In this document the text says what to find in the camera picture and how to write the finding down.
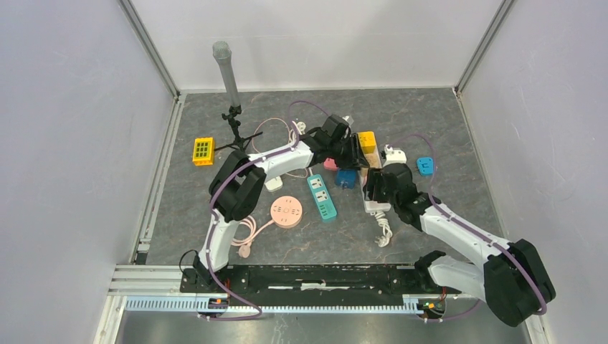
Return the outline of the white folding plug adapter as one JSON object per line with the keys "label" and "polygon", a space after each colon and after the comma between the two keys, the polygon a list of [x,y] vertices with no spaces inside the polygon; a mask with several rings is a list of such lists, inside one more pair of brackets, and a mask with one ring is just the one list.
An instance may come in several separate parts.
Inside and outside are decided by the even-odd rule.
{"label": "white folding plug adapter", "polygon": [[280,176],[271,178],[265,182],[265,188],[271,193],[280,190],[282,187],[283,182]]}

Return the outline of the white power strip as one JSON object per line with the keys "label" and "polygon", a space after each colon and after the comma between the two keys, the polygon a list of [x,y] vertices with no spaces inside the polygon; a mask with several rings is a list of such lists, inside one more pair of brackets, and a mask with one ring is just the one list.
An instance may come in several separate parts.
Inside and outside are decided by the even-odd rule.
{"label": "white power strip", "polygon": [[368,214],[374,213],[374,212],[378,212],[378,211],[389,211],[391,209],[391,205],[388,203],[379,203],[377,201],[370,201],[366,198],[366,194],[364,192],[364,186],[366,184],[366,175],[367,175],[367,170],[366,169],[362,169],[359,173],[359,177],[360,177],[360,183],[361,183],[361,192],[362,192],[362,196],[363,196],[363,201],[364,201],[364,209],[365,212]]}

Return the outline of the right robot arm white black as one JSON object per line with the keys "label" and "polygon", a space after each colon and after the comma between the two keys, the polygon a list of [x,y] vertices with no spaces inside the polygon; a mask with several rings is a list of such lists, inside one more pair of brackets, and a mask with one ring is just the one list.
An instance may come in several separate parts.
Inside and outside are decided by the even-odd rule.
{"label": "right robot arm white black", "polygon": [[430,192],[421,192],[404,163],[370,168],[364,185],[372,201],[388,203],[405,224],[435,237],[463,255],[458,261],[433,251],[415,264],[414,283],[423,292],[439,286],[484,302],[511,327],[543,315],[556,290],[537,248],[525,239],[511,242],[482,230],[453,212]]}

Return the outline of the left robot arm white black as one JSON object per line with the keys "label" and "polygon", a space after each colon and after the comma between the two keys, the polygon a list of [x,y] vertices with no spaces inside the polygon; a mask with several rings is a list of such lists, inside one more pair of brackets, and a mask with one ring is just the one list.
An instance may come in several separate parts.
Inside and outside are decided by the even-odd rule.
{"label": "left robot arm white black", "polygon": [[239,222],[256,208],[265,183],[301,168],[309,168],[332,158],[341,169],[368,168],[355,133],[346,120],[330,115],[320,127],[308,130],[292,143],[264,153],[229,154],[209,186],[211,220],[204,246],[193,262],[198,283],[208,292],[225,283],[222,270]]}

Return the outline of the teal power strip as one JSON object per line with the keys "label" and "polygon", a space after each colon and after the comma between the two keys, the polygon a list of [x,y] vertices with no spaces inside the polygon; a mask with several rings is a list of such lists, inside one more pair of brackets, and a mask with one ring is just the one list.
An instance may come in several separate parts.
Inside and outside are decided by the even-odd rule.
{"label": "teal power strip", "polygon": [[324,223],[334,221],[338,212],[321,175],[314,174],[308,177],[307,183],[322,221]]}

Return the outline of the pink cube adapter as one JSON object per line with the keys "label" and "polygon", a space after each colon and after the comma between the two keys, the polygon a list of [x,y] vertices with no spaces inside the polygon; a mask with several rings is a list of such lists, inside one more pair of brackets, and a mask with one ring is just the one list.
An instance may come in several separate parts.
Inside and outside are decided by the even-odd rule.
{"label": "pink cube adapter", "polygon": [[332,158],[325,159],[325,161],[323,162],[323,167],[324,167],[324,169],[326,169],[328,171],[338,171],[339,170],[339,167],[337,166],[335,160]]}

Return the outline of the light blue cube adapter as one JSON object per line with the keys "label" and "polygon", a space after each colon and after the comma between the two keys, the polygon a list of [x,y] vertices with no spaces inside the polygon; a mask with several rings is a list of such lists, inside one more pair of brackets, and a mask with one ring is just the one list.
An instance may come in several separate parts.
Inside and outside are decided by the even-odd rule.
{"label": "light blue cube adapter", "polygon": [[434,174],[434,159],[430,156],[420,157],[416,160],[416,167],[421,176]]}

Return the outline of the round pink power socket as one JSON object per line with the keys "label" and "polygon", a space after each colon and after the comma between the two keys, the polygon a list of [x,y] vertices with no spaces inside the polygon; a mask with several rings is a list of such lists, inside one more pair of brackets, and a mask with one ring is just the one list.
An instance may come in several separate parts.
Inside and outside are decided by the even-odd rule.
{"label": "round pink power socket", "polygon": [[281,196],[274,200],[270,207],[273,224],[283,229],[297,226],[303,216],[303,207],[293,196]]}

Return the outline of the dark blue cube adapter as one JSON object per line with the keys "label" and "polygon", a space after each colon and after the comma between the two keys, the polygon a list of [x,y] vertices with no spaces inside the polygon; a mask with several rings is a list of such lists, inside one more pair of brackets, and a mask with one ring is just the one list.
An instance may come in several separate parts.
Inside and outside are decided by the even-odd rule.
{"label": "dark blue cube adapter", "polygon": [[358,173],[355,170],[338,169],[335,177],[335,185],[340,188],[354,189]]}

